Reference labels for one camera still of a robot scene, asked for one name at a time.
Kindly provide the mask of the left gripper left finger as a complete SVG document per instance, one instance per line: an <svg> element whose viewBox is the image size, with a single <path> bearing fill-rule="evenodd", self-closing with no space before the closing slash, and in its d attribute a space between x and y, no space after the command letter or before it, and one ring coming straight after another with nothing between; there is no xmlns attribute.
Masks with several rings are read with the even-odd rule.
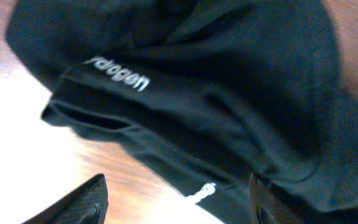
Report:
<svg viewBox="0 0 358 224"><path fill-rule="evenodd" d="M104 174L96 174L23 224L104 224L108 210Z"/></svg>

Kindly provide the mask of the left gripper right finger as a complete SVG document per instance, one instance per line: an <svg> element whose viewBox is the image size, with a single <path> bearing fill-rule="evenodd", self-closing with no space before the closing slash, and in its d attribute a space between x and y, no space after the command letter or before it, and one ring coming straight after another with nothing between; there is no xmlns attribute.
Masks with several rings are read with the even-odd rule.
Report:
<svg viewBox="0 0 358 224"><path fill-rule="evenodd" d="M302 207L294 205L284 190L259 174L250 175L249 203L253 223L306 223Z"/></svg>

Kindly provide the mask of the black t-shirt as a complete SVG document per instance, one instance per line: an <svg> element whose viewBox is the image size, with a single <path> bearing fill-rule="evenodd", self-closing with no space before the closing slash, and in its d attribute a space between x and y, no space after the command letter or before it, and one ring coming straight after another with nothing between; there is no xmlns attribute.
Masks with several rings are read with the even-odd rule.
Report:
<svg viewBox="0 0 358 224"><path fill-rule="evenodd" d="M358 101L321 1L19 0L6 40L52 92L46 123L222 222L253 223L254 173L306 223L358 223Z"/></svg>

